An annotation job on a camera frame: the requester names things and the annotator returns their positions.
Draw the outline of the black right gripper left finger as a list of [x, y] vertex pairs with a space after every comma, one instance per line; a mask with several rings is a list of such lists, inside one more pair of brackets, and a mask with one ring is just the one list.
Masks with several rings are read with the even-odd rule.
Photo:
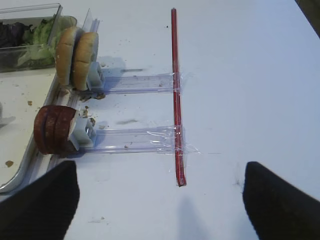
[[64, 161], [0, 203], [0, 238], [62, 240], [79, 200], [76, 163]]

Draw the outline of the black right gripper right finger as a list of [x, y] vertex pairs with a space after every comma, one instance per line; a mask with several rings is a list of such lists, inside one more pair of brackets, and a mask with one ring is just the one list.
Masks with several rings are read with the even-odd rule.
[[318, 240], [320, 202], [256, 161], [246, 164], [242, 200], [260, 240]]

